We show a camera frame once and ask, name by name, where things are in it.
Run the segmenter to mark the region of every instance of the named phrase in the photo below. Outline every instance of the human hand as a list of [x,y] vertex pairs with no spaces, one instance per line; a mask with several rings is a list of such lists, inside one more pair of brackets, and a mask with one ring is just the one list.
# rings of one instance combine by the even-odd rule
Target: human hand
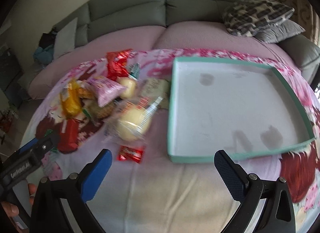
[[[29,194],[30,194],[30,203],[31,203],[31,205],[33,205],[34,197],[31,195],[36,192],[37,187],[36,187],[36,185],[29,183],[28,188],[29,188]],[[17,227],[16,223],[12,220],[12,217],[19,215],[18,207],[16,205],[13,205],[13,204],[7,202],[7,201],[1,202],[1,205],[2,205],[5,213],[7,213],[7,216],[11,219],[12,223],[15,225],[16,229],[19,232],[21,232],[20,229]]]

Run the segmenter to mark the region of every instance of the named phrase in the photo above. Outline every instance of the small red candy package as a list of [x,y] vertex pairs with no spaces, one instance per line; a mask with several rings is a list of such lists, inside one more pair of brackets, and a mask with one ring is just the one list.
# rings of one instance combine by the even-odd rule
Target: small red candy package
[[98,99],[99,107],[104,107],[127,89],[104,76],[92,78],[88,84],[90,84],[88,88],[94,92]]
[[140,163],[144,154],[144,146],[138,148],[130,148],[127,146],[121,146],[117,160],[132,160],[136,163]]
[[107,78],[116,81],[117,78],[124,78],[129,76],[126,69],[128,56],[132,49],[126,49],[117,52],[108,52],[106,57],[108,60],[108,75]]
[[63,120],[60,128],[60,141],[57,149],[61,153],[70,153],[78,149],[79,121],[75,119]]

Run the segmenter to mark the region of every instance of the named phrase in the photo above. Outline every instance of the curtain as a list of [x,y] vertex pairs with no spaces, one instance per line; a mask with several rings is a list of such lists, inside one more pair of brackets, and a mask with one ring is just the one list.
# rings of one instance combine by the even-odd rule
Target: curtain
[[303,33],[308,39],[320,46],[320,19],[308,0],[276,0],[295,9],[290,18],[306,31]]

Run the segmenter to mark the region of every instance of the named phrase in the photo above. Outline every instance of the patterned pillow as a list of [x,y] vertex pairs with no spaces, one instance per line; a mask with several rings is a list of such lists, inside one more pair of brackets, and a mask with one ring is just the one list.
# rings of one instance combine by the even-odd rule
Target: patterned pillow
[[274,0],[240,0],[225,9],[222,19],[231,35],[251,37],[282,24],[293,13],[294,8]]

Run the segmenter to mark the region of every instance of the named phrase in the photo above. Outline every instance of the finger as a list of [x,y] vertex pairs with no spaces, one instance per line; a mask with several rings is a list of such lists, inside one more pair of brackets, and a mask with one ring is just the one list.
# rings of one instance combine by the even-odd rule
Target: finger
[[30,195],[34,194],[37,191],[37,186],[32,183],[28,184],[28,188]]
[[33,205],[33,202],[34,202],[34,201],[35,201],[35,197],[34,197],[34,196],[31,196],[31,197],[30,197],[30,204]]
[[1,205],[8,217],[15,217],[19,214],[19,209],[16,205],[13,205],[7,201],[1,202]]

